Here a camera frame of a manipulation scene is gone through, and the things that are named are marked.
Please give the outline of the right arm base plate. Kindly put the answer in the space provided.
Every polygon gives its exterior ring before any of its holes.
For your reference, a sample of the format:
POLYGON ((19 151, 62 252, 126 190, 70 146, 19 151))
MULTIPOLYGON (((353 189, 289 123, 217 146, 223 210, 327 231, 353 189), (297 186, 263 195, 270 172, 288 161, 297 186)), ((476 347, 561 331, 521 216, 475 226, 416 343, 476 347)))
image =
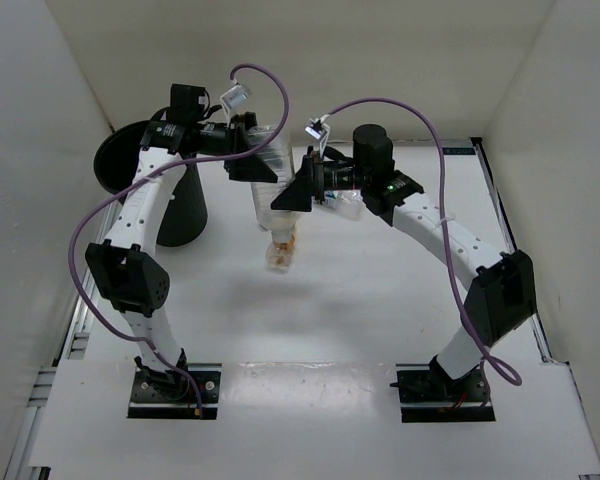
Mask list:
POLYGON ((443 380, 429 366, 406 365, 390 384, 398 391, 403 423, 494 422, 490 389, 476 367, 459 380, 443 380))

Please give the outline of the large clear bottle orange label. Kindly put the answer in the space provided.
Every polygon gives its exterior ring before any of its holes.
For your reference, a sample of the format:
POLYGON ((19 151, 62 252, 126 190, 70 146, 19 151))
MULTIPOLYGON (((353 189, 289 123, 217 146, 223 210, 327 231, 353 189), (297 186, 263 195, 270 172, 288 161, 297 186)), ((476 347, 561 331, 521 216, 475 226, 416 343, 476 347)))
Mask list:
POLYGON ((286 130, 283 129, 257 156, 272 170, 277 181, 251 183, 256 219, 261 227, 271 233, 273 242, 288 243, 294 234, 298 214, 271 208, 271 203, 295 178, 292 147, 286 130))

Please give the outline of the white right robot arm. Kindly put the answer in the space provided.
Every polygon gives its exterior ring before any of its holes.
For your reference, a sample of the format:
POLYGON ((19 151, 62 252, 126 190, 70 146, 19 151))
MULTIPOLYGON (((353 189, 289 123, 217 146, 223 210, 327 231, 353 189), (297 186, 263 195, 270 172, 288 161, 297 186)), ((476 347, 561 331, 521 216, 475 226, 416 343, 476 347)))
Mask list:
POLYGON ((537 312, 531 258, 502 252, 483 242, 443 212, 424 188, 400 172, 386 130, 364 124, 353 132, 353 154, 328 146, 328 127, 312 120, 305 128, 315 141, 295 179, 271 203, 274 210, 309 212, 329 191, 357 190, 366 208, 409 236, 446 267, 461 326, 429 364, 429 387, 440 399, 460 393, 465 378, 484 362, 518 386, 520 375, 491 349, 537 312))

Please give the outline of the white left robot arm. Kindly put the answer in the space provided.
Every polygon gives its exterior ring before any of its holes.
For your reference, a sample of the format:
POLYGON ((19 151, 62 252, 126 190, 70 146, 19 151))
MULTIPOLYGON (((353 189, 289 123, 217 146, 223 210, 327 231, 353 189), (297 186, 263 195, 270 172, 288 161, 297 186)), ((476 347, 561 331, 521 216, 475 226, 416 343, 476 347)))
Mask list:
POLYGON ((164 305, 170 277, 155 259, 157 245, 186 244, 203 226, 206 204, 200 192, 199 160, 221 160, 233 181, 274 183, 277 176, 250 131, 253 113, 237 108, 250 92, 238 82, 218 104, 205 101, 203 87, 175 84, 170 104, 151 119, 128 125, 99 148, 96 163, 128 168, 129 186, 116 192, 122 209, 85 259, 102 298, 131 327, 124 338, 138 344, 136 364, 146 381, 168 400, 186 395, 187 359, 171 332, 164 305))

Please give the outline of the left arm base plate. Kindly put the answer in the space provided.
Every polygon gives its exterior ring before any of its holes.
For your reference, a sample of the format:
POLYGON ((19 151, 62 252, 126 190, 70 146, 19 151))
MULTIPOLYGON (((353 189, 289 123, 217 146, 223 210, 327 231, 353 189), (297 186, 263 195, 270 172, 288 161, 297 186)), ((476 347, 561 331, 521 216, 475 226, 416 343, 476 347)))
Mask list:
POLYGON ((216 420, 221 393, 221 364, 189 364, 189 374, 200 392, 201 403, 186 386, 167 390, 136 368, 127 408, 128 419, 216 420))

